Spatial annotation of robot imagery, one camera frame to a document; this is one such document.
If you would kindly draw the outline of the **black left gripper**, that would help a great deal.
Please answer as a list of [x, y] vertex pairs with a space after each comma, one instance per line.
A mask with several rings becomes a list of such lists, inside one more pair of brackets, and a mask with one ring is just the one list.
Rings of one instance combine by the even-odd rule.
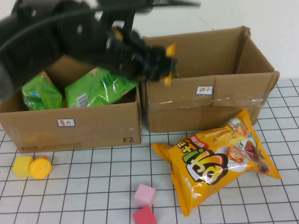
[[177, 72], [174, 45], [149, 46], [135, 30], [103, 30], [100, 40], [112, 70], [131, 80], [159, 81]]

